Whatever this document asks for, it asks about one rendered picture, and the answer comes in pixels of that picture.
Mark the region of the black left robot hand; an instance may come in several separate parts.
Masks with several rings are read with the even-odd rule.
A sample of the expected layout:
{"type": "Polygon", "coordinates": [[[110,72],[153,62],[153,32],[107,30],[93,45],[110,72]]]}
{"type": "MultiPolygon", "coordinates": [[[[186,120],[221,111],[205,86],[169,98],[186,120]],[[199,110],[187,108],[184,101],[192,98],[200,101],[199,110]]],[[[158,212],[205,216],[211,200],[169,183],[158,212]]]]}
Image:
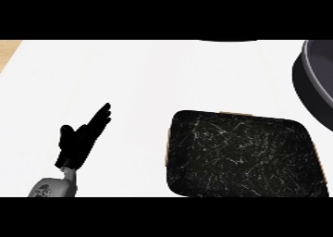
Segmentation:
{"type": "Polygon", "coordinates": [[[87,160],[94,143],[110,122],[110,104],[106,103],[91,120],[77,130],[69,125],[60,128],[60,154],[54,166],[78,170],[87,160]]]}

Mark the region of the black scratched tray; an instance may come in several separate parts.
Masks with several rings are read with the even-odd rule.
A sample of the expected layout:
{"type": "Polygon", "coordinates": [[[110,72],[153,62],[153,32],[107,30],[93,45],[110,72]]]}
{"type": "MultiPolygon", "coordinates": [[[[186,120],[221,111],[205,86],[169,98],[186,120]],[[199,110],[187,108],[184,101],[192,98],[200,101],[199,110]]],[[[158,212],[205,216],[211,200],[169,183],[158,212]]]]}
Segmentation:
{"type": "Polygon", "coordinates": [[[329,196],[298,121],[192,110],[172,118],[166,184],[190,197],[329,196]]]}

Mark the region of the dark grey pot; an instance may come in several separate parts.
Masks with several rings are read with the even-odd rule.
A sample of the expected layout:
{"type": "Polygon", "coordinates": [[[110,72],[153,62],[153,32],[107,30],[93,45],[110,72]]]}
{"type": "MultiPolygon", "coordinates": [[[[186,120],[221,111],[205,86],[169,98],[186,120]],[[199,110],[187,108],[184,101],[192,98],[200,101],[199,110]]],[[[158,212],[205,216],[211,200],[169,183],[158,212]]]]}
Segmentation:
{"type": "Polygon", "coordinates": [[[333,131],[333,40],[305,40],[292,83],[305,109],[333,131]]]}

